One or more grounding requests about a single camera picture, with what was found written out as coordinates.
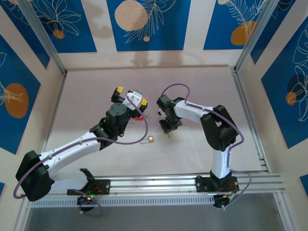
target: small gold object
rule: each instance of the small gold object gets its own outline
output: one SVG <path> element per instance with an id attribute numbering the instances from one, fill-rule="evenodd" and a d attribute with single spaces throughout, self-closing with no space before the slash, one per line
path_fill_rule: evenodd
<path id="1" fill-rule="evenodd" d="M 145 138 L 142 141 L 140 141 L 141 144 L 152 143 L 152 142 L 154 142 L 154 137 L 153 136 L 148 136 L 148 138 Z"/>

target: metal frame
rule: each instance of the metal frame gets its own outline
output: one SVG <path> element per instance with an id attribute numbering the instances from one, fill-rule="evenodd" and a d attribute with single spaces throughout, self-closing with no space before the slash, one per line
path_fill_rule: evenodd
<path id="1" fill-rule="evenodd" d="M 49 36 L 47 35 L 45 29 L 40 23 L 38 17 L 36 16 L 31 4 L 27 0 L 16 0 L 22 13 L 26 17 L 30 26 L 34 30 L 35 34 L 39 38 L 43 47 L 47 51 L 48 55 L 54 60 L 59 71 L 66 74 L 65 68 L 58 56 L 58 53 L 53 46 Z M 236 63 L 235 68 L 231 69 L 233 79 L 245 112 L 246 119 L 249 124 L 249 128 L 255 139 L 255 145 L 258 149 L 260 163 L 262 165 L 262 171 L 252 172 L 253 181 L 251 186 L 247 189 L 245 193 L 273 193 L 276 200 L 276 204 L 283 221 L 283 225 L 286 230 L 299 230 L 294 214 L 291 212 L 287 195 L 285 193 L 282 180 L 279 174 L 272 174 L 269 162 L 267 160 L 261 139 L 257 133 L 254 125 L 253 117 L 249 110 L 249 102 L 246 99 L 246 93 L 243 89 L 241 78 L 238 72 L 243 67 L 246 59 L 249 57 L 251 50 L 253 49 L 255 43 L 257 42 L 260 34 L 262 33 L 267 21 L 271 16 L 271 12 L 275 9 L 279 0 L 268 0 L 267 5 L 262 11 L 258 22 L 248 38 L 248 41 Z M 53 113 L 51 126 L 49 127 L 48 136 L 44 142 L 43 150 L 46 149 L 50 134 L 52 132 L 54 118 L 61 100 L 62 91 L 65 84 L 65 78 L 63 80 L 61 91 L 57 100 L 56 108 Z M 184 175 L 161 175 L 161 176 L 122 176 L 122 177 L 99 177 L 100 179 L 110 179 L 112 181 L 110 188 L 110 195 L 104 196 L 101 203 L 106 206 L 112 205 L 128 205 L 129 202 L 134 202 L 137 198 L 145 199 L 143 202 L 137 201 L 139 205 L 165 205 L 168 203 L 183 203 L 183 200 L 188 199 L 187 204 L 211 204 L 212 197 L 217 192 L 213 193 L 197 193 L 196 187 L 194 185 L 194 178 L 197 175 L 208 177 L 208 174 L 184 174 Z M 238 178 L 239 187 L 243 189 L 248 183 L 249 178 L 246 175 L 235 174 Z M 63 203 L 63 206 L 76 206 L 74 203 L 68 202 L 76 200 L 76 197 L 65 195 L 66 192 L 49 194 L 40 201 L 31 203 L 27 199 L 23 199 L 22 205 L 19 211 L 19 219 L 16 221 L 15 225 L 11 227 L 11 231 L 21 231 L 24 230 L 26 226 L 26 221 L 29 215 L 30 207 L 36 206 L 60 206 L 59 203 Z M 155 200 L 157 198 L 165 198 L 166 201 Z"/>
<path id="2" fill-rule="evenodd" d="M 58 52 L 55 49 L 53 43 L 51 42 L 46 30 L 44 29 L 30 2 L 27 0 L 16 0 L 16 2 L 21 12 L 24 14 L 26 20 L 28 21 L 29 25 L 31 26 L 32 30 L 38 37 L 44 49 L 46 50 L 47 54 L 55 62 L 55 65 L 58 70 L 63 75 L 65 75 L 66 71 L 63 63 L 60 60 Z"/>
<path id="3" fill-rule="evenodd" d="M 235 86 L 236 86 L 236 89 L 237 89 L 237 93 L 239 94 L 239 97 L 240 97 L 240 100 L 241 100 L 242 107 L 244 109 L 244 113 L 245 113 L 245 117 L 246 117 L 246 120 L 247 120 L 248 125 L 249 125 L 249 129 L 251 131 L 251 134 L 254 137 L 255 145 L 256 145 L 256 148 L 258 150 L 260 160 L 264 161 L 266 170 L 269 173 L 272 173 L 268 159 L 265 155 L 265 151 L 264 151 L 264 147 L 263 147 L 261 138 L 259 137 L 259 135 L 257 133 L 252 114 L 250 113 L 250 106 L 249 106 L 249 103 L 248 103 L 248 100 L 247 100 L 247 97 L 246 97 L 247 95 L 246 95 L 246 93 L 243 89 L 243 84 L 242 84 L 241 78 L 239 78 L 238 73 L 235 72 L 234 67 L 231 68 L 231 73 L 232 73 L 232 76 L 233 76 L 233 79 L 234 79 L 234 83 L 235 83 Z"/>
<path id="4" fill-rule="evenodd" d="M 267 0 L 265 7 L 263 8 L 256 25 L 254 26 L 250 36 L 248 37 L 248 40 L 246 44 L 244 45 L 244 48 L 242 50 L 242 53 L 237 60 L 235 64 L 235 72 L 237 73 L 240 71 L 246 61 L 246 59 L 250 56 L 250 53 L 255 46 L 257 40 L 259 39 L 262 31 L 264 30 L 266 24 L 268 23 L 272 12 L 275 10 L 279 0 Z"/>

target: white line drawing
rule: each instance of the white line drawing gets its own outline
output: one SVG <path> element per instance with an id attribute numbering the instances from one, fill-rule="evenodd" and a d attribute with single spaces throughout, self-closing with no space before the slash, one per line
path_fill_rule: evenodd
<path id="1" fill-rule="evenodd" d="M 297 41 L 293 63 L 295 64 L 297 83 L 287 94 L 286 99 L 289 105 L 299 103 L 298 121 L 303 122 L 308 119 L 308 25 Z"/>
<path id="2" fill-rule="evenodd" d="M 274 12 L 271 14 L 273 18 L 277 19 L 277 14 L 279 11 L 287 11 L 290 6 L 292 5 L 293 0 L 280 0 L 274 10 Z"/>
<path id="3" fill-rule="evenodd" d="M 4 64 L 6 55 L 7 55 L 6 53 L 0 52 L 0 67 L 2 67 L 2 65 Z M 22 95 L 23 95 L 22 93 L 14 94 L 9 90 L 6 90 L 6 88 L 2 85 L 0 81 L 0 105 L 4 104 L 5 101 L 9 103 L 10 100 L 17 100 L 19 102 L 22 102 L 23 100 L 20 99 Z"/>
<path id="4" fill-rule="evenodd" d="M 8 0 L 2 0 L 2 2 L 5 3 L 14 17 L 28 25 L 17 5 Z M 74 23 L 80 21 L 81 15 L 67 10 L 66 0 L 33 0 L 30 3 L 46 31 L 53 34 L 57 39 L 63 39 L 64 32 L 79 35 L 79 30 Z"/>
<path id="5" fill-rule="evenodd" d="M 248 7 L 246 0 L 218 0 L 220 5 L 226 5 L 229 7 L 231 16 L 236 19 L 238 25 L 245 28 L 245 37 L 248 38 L 252 30 L 252 22 L 259 16 L 263 10 L 267 0 L 260 0 L 257 3 L 255 0 L 252 7 Z"/>
<path id="6" fill-rule="evenodd" d="M 3 4 L 11 11 L 12 15 L 19 19 L 20 21 L 22 21 L 24 24 L 29 25 L 28 21 L 26 20 L 24 14 L 21 12 L 20 8 L 12 3 L 9 0 L 1 0 L 3 2 Z"/>
<path id="7" fill-rule="evenodd" d="M 170 10 L 175 5 L 176 1 L 177 0 L 126 0 L 125 3 L 128 6 L 130 3 L 133 7 L 142 7 L 140 11 L 146 12 L 146 18 L 145 24 L 140 29 L 126 31 L 127 33 L 124 37 L 128 39 L 125 43 L 129 43 L 134 39 L 143 39 L 148 42 L 155 31 L 159 29 L 159 26 L 164 25 L 163 13 Z"/>

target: black mounting bracket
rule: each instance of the black mounting bracket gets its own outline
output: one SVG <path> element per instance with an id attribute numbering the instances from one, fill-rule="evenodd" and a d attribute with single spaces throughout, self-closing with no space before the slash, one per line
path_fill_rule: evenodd
<path id="1" fill-rule="evenodd" d="M 86 175 L 88 180 L 88 183 L 82 189 L 80 189 L 80 191 L 88 195 L 109 195 L 111 187 L 110 180 L 108 179 L 97 180 L 86 168 L 82 168 L 80 171 L 82 171 Z M 67 190 L 67 195 L 80 195 L 80 194 L 69 189 Z"/>
<path id="2" fill-rule="evenodd" d="M 226 206 L 230 202 L 228 198 L 229 192 L 235 194 L 239 191 L 237 178 L 231 175 L 232 173 L 230 172 L 224 178 L 218 179 L 211 171 L 210 177 L 197 176 L 195 179 L 197 193 L 221 192 L 219 195 L 214 196 L 214 206 L 217 208 Z"/>

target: red wire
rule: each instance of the red wire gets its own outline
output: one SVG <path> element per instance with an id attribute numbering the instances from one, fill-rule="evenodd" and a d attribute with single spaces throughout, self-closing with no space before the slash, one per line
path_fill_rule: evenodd
<path id="1" fill-rule="evenodd" d="M 90 193 L 94 192 L 97 189 L 100 189 L 100 187 L 98 187 L 98 185 Z"/>
<path id="2" fill-rule="evenodd" d="M 233 193 L 233 186 L 230 183 L 228 185 L 231 187 L 231 193 Z"/>

